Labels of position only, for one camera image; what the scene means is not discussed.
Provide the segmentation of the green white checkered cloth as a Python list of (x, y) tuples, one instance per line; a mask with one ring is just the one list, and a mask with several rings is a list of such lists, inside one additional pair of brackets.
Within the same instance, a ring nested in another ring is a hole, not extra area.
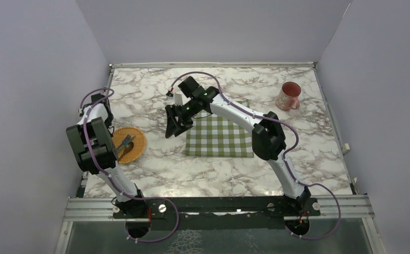
[(201, 111), (186, 132), (185, 155), (253, 158), (251, 135), (232, 121)]

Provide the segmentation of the pink ceramic mug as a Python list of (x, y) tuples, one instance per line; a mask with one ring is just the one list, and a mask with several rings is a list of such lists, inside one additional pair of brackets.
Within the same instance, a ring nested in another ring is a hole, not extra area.
[(295, 82), (288, 81), (283, 83), (276, 98), (276, 106), (283, 111), (299, 109), (300, 101), (298, 97), (301, 91), (301, 87)]

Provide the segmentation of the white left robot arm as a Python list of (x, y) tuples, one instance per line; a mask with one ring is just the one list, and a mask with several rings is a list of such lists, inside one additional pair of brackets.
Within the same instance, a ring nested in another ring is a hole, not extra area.
[(113, 120), (108, 97), (98, 90), (89, 93), (91, 102), (81, 104), (81, 119), (66, 128), (66, 135), (79, 168), (101, 178), (115, 194), (120, 212), (141, 217), (147, 210), (141, 190), (118, 165), (117, 149), (109, 131)]

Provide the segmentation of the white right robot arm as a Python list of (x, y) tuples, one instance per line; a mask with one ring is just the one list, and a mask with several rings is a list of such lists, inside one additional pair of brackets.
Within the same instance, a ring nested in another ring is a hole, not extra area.
[(165, 107), (167, 115), (166, 138), (179, 136), (191, 129), (193, 117), (206, 111), (226, 118), (246, 130), (252, 139), (252, 151), (266, 161), (279, 179), (286, 198), (286, 210), (299, 215), (307, 208), (311, 196), (308, 187), (296, 176), (287, 156), (286, 136), (274, 112), (261, 114), (223, 95), (220, 86), (204, 89), (189, 73), (179, 84), (180, 91), (189, 99), (183, 105)]

